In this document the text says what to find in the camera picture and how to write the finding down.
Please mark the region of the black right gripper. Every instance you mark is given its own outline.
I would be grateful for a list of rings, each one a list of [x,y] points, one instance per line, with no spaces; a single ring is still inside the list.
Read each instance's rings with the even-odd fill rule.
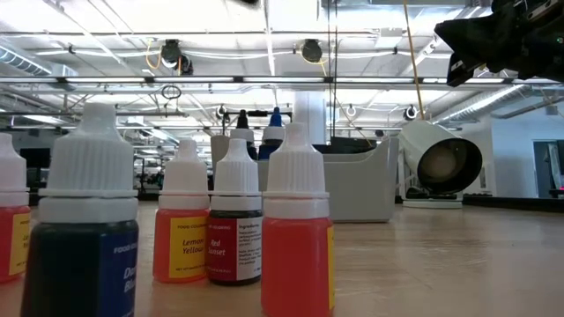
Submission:
[[[512,58],[511,30],[519,45]],[[489,16],[445,20],[434,31],[453,50],[448,86],[466,83],[482,64],[508,66],[522,80],[564,82],[564,0],[493,0]]]

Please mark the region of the white plastic bin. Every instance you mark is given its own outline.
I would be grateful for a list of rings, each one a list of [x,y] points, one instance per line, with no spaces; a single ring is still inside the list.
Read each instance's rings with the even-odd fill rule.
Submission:
[[[286,128],[283,143],[268,161],[249,157],[247,140],[211,138],[212,161],[249,165],[249,196],[265,219],[382,220],[394,209],[397,140],[387,140],[356,161],[329,162],[309,142],[303,125]]]

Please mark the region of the large blue food coloring bottle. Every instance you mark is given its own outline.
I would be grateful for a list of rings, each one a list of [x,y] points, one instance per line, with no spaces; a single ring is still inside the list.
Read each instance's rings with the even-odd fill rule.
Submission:
[[[258,159],[268,160],[270,155],[283,143],[285,128],[279,107],[275,107],[269,125],[263,130],[262,143],[259,146]]]

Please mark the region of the large black food coloring bottle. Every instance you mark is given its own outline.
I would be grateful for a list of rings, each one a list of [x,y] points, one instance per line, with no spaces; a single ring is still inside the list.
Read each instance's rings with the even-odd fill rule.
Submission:
[[[237,138],[245,140],[249,156],[253,160],[257,160],[254,131],[249,127],[247,111],[245,109],[239,112],[236,128],[230,132],[230,137],[232,139]]]

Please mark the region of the lemon yellow food coloring bottle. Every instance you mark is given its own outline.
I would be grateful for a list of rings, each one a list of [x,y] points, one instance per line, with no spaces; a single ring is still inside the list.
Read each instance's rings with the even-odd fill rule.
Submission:
[[[267,317],[331,317],[334,227],[323,155],[302,123],[286,126],[263,192],[261,304]]]
[[[184,139],[165,165],[155,216],[153,278],[188,283],[205,277],[205,234],[210,212],[206,164],[197,142]]]

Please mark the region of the red sunset food coloring bottle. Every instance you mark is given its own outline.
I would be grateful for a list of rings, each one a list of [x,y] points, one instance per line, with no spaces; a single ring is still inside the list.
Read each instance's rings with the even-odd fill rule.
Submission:
[[[258,166],[243,139],[216,165],[206,227],[205,265],[214,284],[246,285],[262,275],[263,203]]]

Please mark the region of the deep blue food coloring bottle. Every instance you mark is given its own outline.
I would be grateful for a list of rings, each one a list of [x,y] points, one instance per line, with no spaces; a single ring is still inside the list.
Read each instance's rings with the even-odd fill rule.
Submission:
[[[110,105],[91,104],[52,149],[30,235],[21,317],[133,317],[134,150]]]

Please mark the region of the white round machine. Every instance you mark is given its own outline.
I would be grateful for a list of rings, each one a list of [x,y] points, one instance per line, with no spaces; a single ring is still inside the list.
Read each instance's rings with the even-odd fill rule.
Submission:
[[[440,125],[406,124],[398,135],[398,191],[408,208],[460,210],[463,192],[479,176],[479,147]]]

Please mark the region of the thin black vertical pole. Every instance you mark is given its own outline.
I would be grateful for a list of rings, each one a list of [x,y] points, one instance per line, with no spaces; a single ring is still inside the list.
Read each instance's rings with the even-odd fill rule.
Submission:
[[[329,71],[330,71],[330,142],[336,136],[338,75],[338,0],[328,0],[327,7]]]

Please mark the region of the white building column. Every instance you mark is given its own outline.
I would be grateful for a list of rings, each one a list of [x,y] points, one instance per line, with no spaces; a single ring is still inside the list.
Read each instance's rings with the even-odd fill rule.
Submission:
[[[326,143],[326,101],[322,91],[294,93],[293,121],[303,123],[311,144]]]

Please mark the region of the long ceiling light bar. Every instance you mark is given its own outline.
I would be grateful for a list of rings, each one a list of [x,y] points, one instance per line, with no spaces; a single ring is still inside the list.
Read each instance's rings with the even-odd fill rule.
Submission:
[[[445,77],[0,77],[0,84],[334,84],[450,85]]]

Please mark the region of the black monitor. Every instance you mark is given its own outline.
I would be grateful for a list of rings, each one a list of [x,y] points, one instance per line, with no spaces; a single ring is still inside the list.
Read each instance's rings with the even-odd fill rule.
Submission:
[[[48,168],[50,165],[51,154],[49,148],[27,149],[27,164],[29,167]]]

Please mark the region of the red bottle at left edge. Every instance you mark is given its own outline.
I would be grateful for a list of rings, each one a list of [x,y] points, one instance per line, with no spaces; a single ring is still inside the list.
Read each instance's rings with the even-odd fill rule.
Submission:
[[[15,151],[12,135],[0,133],[0,284],[26,270],[30,220],[26,160]]]

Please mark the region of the silver ventilation duct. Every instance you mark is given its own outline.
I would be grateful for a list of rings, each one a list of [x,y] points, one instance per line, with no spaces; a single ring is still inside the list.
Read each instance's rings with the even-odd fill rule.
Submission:
[[[528,85],[512,85],[494,92],[479,93],[476,96],[449,107],[448,110],[434,117],[431,123],[442,124],[462,117],[472,116],[480,110],[488,109],[500,104],[502,101],[518,97],[529,90],[530,87]]]
[[[0,63],[35,77],[77,77],[78,72],[66,64],[35,61],[15,48],[0,43]]]

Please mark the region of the black aluminium rig frame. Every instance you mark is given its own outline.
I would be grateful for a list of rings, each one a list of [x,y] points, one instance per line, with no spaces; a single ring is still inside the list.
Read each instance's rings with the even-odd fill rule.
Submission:
[[[192,195],[164,195],[167,210],[207,210],[210,196],[206,193]],[[256,195],[220,195],[222,210],[261,210],[263,203],[275,203],[282,210],[289,211],[289,218],[329,217],[338,207],[330,201],[328,193],[319,195],[282,195],[263,198]],[[536,210],[543,212],[564,212],[564,200],[537,198],[507,198],[484,195],[465,196],[461,201],[443,199],[405,200],[398,195],[385,195],[382,199],[349,195],[345,204],[353,210],[367,209],[390,211],[393,205],[401,203],[410,208],[460,209],[464,205],[502,208],[511,210]],[[48,223],[109,223],[131,220],[137,216],[138,200],[130,197],[65,197],[45,196],[41,198],[39,217]]]

